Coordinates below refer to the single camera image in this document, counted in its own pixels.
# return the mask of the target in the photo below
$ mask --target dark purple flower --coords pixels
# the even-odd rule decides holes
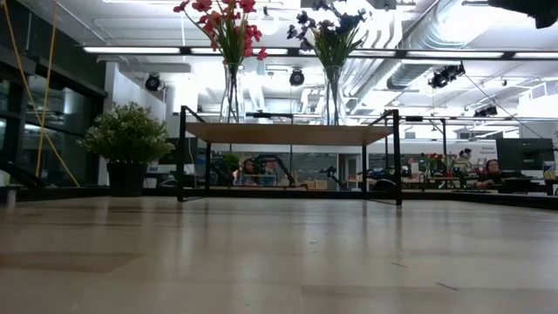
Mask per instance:
[[[330,20],[323,20],[322,22],[317,24],[320,27],[320,30],[326,30],[333,26],[333,23]]]
[[[294,28],[292,30],[289,29],[289,31],[287,31],[287,34],[288,34],[287,39],[293,38],[294,36],[296,36],[297,33],[298,33],[298,31],[296,31]]]
[[[300,40],[303,40],[303,38],[306,37],[306,32],[308,31],[308,26],[301,27],[301,30],[302,31],[300,32],[300,34],[296,35],[296,38],[298,38]]]
[[[305,25],[308,23],[308,14],[306,13],[306,11],[302,11],[301,14],[296,16],[296,19],[298,20],[298,23],[301,25]]]
[[[325,2],[325,0],[317,0],[312,4],[312,10],[320,10],[320,9],[324,9],[324,10],[330,9],[328,3]]]
[[[315,29],[316,28],[316,20],[314,18],[309,18],[308,19],[310,21],[310,23],[308,24],[308,27],[311,29]]]
[[[302,51],[312,51],[312,45],[307,38],[303,38],[303,41],[300,43],[300,49]]]

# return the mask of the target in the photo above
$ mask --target black metal table frame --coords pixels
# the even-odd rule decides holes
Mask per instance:
[[[184,199],[184,160],[185,160],[185,146],[186,146],[186,112],[190,112],[200,123],[205,123],[205,120],[202,119],[198,114],[196,114],[192,109],[188,108],[187,106],[180,107],[180,126],[179,126],[179,141],[178,146],[176,147],[176,180],[177,180],[177,200],[178,201],[187,201]],[[387,120],[393,119],[393,153],[395,159],[395,174],[401,173],[401,152],[400,152],[400,140],[399,140],[399,111],[397,109],[388,110],[384,114],[382,114],[379,118],[372,121],[369,126],[374,126],[380,121],[385,121],[387,125]],[[388,158],[388,138],[385,137],[385,158]],[[367,184],[367,177],[366,177],[366,169],[367,169],[367,161],[368,161],[368,153],[367,153],[367,145],[363,143],[362,145],[362,162],[363,162],[363,175],[362,175],[362,194],[361,197],[364,200],[370,199],[370,193],[368,192],[368,184]],[[205,173],[205,188],[203,190],[193,190],[189,194],[192,196],[211,196],[217,195],[217,191],[212,191],[210,189],[210,178],[211,178],[211,143],[206,142],[206,173]],[[394,183],[396,184],[396,191],[392,194],[395,199],[395,205],[401,205],[403,203],[402,197],[402,183],[401,183],[401,176],[395,175],[394,176]],[[252,191],[254,193],[250,193],[250,196],[257,197],[258,191]],[[314,191],[298,191],[300,193],[305,193],[308,196],[312,196],[309,194],[315,194]]]

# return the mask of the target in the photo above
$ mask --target window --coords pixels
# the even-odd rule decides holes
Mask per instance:
[[[48,133],[58,153],[62,156],[64,163],[70,169],[79,184],[95,184],[97,159],[76,143],[79,137],[46,128],[45,133]],[[23,152],[19,166],[32,173],[35,173],[37,167],[40,135],[40,126],[25,124]],[[58,160],[58,157],[54,154],[51,145],[46,139],[44,139],[43,149],[41,151],[41,169],[39,177],[47,186],[75,186],[70,175],[66,173],[64,166],[60,160]]]
[[[35,100],[38,115],[41,117],[46,78],[39,76],[29,77],[29,86]],[[95,113],[92,108],[93,101],[90,98],[74,92],[68,87],[51,82],[44,120],[47,125],[61,127],[76,133],[83,133],[92,123],[93,114]],[[25,118],[37,118],[31,102],[25,108]]]
[[[0,78],[0,110],[8,110],[10,100],[10,82]]]
[[[6,119],[0,119],[0,150],[3,149],[3,142],[5,136],[6,136]]]

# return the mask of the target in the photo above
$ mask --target ceiling light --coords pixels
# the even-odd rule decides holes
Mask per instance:
[[[304,56],[316,56],[316,52],[311,50],[311,51],[304,51],[304,50],[299,50],[298,54],[304,55]]]
[[[193,54],[221,54],[218,50],[214,51],[213,48],[192,48],[190,51]]]
[[[254,48],[254,54],[260,53],[261,48]],[[277,48],[270,48],[265,50],[270,55],[281,55],[286,56],[289,51],[286,49],[277,49]]]
[[[296,113],[293,114],[293,118],[321,118],[321,114],[307,114],[307,113]]]
[[[404,65],[460,65],[461,61],[458,60],[417,60],[417,59],[403,59],[401,63]]]
[[[367,51],[367,50],[355,50],[349,53],[350,57],[375,57],[375,58],[388,58],[395,56],[395,51]]]
[[[174,4],[173,0],[103,0],[104,3]]]
[[[177,47],[84,47],[88,53],[99,54],[180,54]]]
[[[501,58],[504,52],[489,51],[408,51],[410,58]]]
[[[514,58],[558,58],[558,52],[517,52]]]

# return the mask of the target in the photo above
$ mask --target monitor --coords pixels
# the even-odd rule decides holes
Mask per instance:
[[[198,154],[198,138],[185,138],[184,143],[184,164],[195,164],[195,160]],[[173,149],[169,154],[164,155],[159,159],[160,165],[176,165],[176,147],[178,146],[178,139],[172,138],[167,139],[167,143],[174,145]]]
[[[544,161],[554,161],[551,139],[496,139],[501,170],[542,170]]]

